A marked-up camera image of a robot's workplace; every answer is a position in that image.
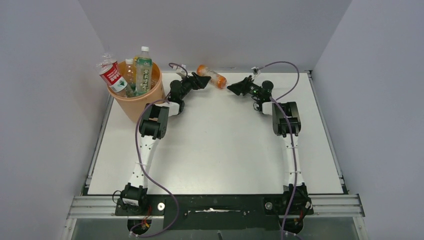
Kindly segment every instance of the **wall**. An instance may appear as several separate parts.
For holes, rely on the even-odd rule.
[[[89,169],[107,93],[77,0],[0,1],[0,235],[59,239]]]
[[[354,0],[312,77],[369,236],[423,239],[424,1]]]
[[[237,72],[278,60],[311,70],[351,1],[79,0],[104,48],[121,59],[149,46],[165,70],[177,62]]]

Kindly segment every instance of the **bottle label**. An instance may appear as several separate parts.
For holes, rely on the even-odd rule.
[[[137,68],[142,69],[142,82],[141,82],[141,89],[143,92],[148,92],[149,89],[149,75],[150,71],[152,69],[152,59],[150,58],[141,58],[139,57],[137,59]]]
[[[109,66],[110,69],[100,73],[100,77],[106,82],[112,91],[118,93],[127,86],[127,81],[125,81],[118,71],[116,64],[111,64]]]

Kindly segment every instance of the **green labeled bottle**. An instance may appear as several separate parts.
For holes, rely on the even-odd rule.
[[[152,59],[149,56],[149,47],[142,46],[141,53],[135,63],[136,80],[135,90],[137,95],[143,95],[150,90],[152,85]]]

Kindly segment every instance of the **white connector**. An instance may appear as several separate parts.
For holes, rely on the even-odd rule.
[[[261,70],[259,70],[259,68],[256,67],[256,66],[252,67],[251,69],[253,71],[253,78],[252,78],[252,80],[255,80],[255,78],[257,76],[259,76],[259,74],[261,74]]]
[[[176,66],[176,65],[173,65],[172,66],[172,69],[175,70],[175,73],[178,74],[178,75],[180,75],[181,78],[186,77],[186,71],[184,71],[181,67]]]

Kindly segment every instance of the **white table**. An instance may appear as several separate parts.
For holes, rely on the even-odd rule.
[[[223,73],[230,84],[248,73]],[[179,77],[162,76],[165,92]],[[295,73],[262,73],[255,83],[270,80],[278,97],[296,81]],[[173,194],[281,194],[282,150],[272,128],[272,117],[253,109],[249,96],[208,85],[192,90],[182,114],[168,119],[150,176]],[[297,88],[280,99],[295,101],[300,114],[299,157],[309,194],[343,193],[335,162],[306,73]],[[135,123],[114,102],[99,149],[88,194],[122,190],[138,162]],[[149,184],[148,194],[165,194]]]

